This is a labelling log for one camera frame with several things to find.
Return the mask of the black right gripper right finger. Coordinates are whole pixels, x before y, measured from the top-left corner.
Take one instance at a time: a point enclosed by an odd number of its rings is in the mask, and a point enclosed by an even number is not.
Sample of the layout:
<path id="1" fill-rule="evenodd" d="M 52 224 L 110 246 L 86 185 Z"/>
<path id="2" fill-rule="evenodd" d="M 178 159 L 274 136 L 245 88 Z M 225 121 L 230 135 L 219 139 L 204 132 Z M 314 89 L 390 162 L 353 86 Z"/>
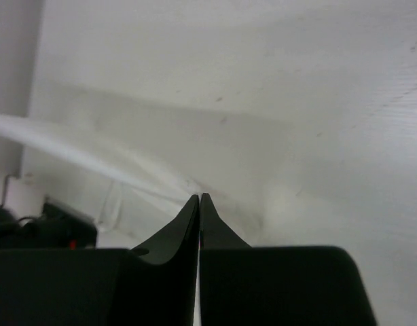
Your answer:
<path id="1" fill-rule="evenodd" d="M 252 247 L 200 203 L 203 325 L 375 325 L 359 269 L 335 246 Z"/>

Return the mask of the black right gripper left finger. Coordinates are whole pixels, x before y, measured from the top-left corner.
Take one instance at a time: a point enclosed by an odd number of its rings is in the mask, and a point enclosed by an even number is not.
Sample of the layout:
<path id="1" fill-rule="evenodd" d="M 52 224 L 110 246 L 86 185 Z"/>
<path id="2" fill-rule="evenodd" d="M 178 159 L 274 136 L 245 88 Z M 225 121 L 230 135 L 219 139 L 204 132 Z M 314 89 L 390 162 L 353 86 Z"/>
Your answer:
<path id="1" fill-rule="evenodd" d="M 133 249 L 0 250 L 0 325 L 191 325 L 199 198 Z"/>

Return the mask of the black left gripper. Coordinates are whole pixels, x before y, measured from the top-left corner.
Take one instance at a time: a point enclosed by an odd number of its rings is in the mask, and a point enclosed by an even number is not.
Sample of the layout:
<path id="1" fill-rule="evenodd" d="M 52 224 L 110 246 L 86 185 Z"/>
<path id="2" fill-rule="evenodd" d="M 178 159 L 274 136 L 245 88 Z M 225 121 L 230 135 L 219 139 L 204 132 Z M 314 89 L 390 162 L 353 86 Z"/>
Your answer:
<path id="1" fill-rule="evenodd" d="M 17 218 L 0 205 L 0 250 L 93 248 L 97 228 L 93 218 L 57 202 L 43 204 L 40 216 Z"/>

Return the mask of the white tank top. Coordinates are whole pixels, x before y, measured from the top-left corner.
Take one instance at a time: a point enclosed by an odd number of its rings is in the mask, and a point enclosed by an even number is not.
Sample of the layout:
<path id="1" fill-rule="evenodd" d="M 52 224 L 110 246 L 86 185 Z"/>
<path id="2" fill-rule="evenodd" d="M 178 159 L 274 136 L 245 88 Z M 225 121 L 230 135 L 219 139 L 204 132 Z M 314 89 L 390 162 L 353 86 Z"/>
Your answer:
<path id="1" fill-rule="evenodd" d="M 112 229 L 122 223 L 123 187 L 167 215 L 177 213 L 191 195 L 202 195 L 199 185 L 161 160 L 97 132 L 0 114 L 0 136 L 111 179 L 110 191 L 117 194 Z"/>

